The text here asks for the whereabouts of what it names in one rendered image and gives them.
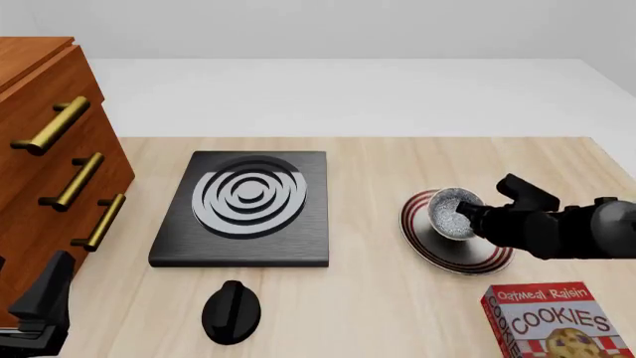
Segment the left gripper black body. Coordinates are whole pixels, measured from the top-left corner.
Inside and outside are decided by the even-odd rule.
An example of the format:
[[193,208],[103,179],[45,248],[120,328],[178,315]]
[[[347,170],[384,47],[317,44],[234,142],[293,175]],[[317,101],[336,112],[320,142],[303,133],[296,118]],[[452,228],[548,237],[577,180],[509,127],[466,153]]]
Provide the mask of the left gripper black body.
[[69,336],[67,316],[19,318],[16,327],[0,328],[0,358],[57,356]]

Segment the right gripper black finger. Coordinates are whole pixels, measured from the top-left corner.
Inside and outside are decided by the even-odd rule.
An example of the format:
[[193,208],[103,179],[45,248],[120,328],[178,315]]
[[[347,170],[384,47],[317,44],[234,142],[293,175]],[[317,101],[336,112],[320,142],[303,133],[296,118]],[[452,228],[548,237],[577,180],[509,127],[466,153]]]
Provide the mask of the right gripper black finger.
[[461,201],[455,209],[457,214],[461,214],[471,225],[478,223],[486,213],[485,205],[476,205],[471,202]]

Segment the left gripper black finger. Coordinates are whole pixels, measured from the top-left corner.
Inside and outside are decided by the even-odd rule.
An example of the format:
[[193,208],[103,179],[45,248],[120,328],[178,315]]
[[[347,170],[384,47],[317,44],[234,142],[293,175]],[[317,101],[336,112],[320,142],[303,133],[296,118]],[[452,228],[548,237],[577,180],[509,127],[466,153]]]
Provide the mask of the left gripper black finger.
[[20,320],[70,321],[69,295],[76,260],[66,251],[57,251],[30,288],[8,312]]

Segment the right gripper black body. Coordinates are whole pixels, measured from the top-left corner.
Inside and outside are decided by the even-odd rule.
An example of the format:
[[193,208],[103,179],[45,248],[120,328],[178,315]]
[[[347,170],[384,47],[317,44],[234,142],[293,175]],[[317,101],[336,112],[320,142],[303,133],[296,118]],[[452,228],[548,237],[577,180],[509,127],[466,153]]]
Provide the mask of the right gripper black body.
[[512,211],[479,206],[472,214],[472,231],[496,247],[513,248],[538,259],[548,257],[548,215],[541,211]]

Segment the speckled black bowl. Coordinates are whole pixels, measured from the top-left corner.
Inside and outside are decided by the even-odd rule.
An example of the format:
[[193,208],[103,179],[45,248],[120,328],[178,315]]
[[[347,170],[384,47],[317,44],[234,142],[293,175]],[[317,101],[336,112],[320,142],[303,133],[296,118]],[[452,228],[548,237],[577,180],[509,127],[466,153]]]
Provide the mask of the speckled black bowl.
[[456,212],[461,202],[484,205],[475,193],[461,187],[438,190],[428,202],[427,214],[432,228],[451,241],[468,241],[474,237],[470,221]]

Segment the plate with red rings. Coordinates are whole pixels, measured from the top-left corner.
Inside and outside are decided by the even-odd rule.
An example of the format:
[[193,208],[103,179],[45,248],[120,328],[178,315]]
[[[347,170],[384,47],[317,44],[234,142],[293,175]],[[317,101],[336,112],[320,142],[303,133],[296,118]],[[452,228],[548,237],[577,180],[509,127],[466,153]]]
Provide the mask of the plate with red rings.
[[432,265],[454,273],[482,275],[505,268],[514,250],[496,247],[475,234],[468,241],[451,241],[435,232],[427,206],[438,190],[416,193],[401,208],[400,229],[409,245]]

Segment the flat black stove plate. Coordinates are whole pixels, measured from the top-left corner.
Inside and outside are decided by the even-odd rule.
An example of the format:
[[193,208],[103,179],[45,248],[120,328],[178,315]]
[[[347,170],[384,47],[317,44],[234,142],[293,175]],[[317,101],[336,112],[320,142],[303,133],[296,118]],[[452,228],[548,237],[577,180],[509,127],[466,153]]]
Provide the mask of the flat black stove plate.
[[194,151],[148,256],[154,268],[325,268],[323,151]]

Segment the oatmeal raisin cookies box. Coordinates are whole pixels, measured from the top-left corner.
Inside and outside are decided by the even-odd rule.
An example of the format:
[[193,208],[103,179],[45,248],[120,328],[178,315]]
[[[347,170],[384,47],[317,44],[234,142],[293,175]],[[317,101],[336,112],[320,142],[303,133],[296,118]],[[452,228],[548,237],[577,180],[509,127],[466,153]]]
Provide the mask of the oatmeal raisin cookies box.
[[480,303],[504,358],[636,358],[583,282],[490,285]]

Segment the round black stove knob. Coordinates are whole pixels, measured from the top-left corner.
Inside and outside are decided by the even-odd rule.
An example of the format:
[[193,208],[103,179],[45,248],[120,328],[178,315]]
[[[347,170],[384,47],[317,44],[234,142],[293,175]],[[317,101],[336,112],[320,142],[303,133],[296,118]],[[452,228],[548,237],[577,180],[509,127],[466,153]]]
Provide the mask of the round black stove knob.
[[238,280],[228,280],[209,297],[202,311],[207,336],[220,345],[248,339],[261,319],[257,295]]

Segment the large wooden cabinet drawer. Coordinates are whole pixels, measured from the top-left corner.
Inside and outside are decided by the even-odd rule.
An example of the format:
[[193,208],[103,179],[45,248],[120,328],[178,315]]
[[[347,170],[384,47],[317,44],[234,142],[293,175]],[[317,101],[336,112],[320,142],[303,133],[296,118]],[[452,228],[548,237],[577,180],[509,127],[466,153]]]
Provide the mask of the large wooden cabinet drawer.
[[[12,142],[30,144],[51,127],[65,111],[62,103],[84,98],[84,106],[72,109],[84,112],[62,135],[53,136],[53,144],[39,151],[33,147],[12,148]],[[80,126],[102,100],[94,76],[78,46],[68,47],[40,68],[0,93],[0,209],[27,187],[44,184],[39,175],[52,177],[44,169],[62,154],[70,154],[77,145]]]

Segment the wooden cabinet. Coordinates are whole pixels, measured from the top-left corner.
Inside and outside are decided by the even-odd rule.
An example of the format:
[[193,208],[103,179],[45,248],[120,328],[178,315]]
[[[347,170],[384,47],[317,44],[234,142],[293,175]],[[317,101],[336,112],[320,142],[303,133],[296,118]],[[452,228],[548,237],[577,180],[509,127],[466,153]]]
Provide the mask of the wooden cabinet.
[[[40,68],[56,54],[72,46],[78,46],[74,38],[0,37],[0,93]],[[103,109],[104,98],[101,90],[100,93],[102,100],[98,102],[95,108],[101,107]],[[5,262],[6,260],[4,259],[4,263],[0,265],[0,270],[5,265]],[[15,291],[0,282],[0,324],[10,324],[14,321],[13,316],[8,313],[8,307],[23,292]]]

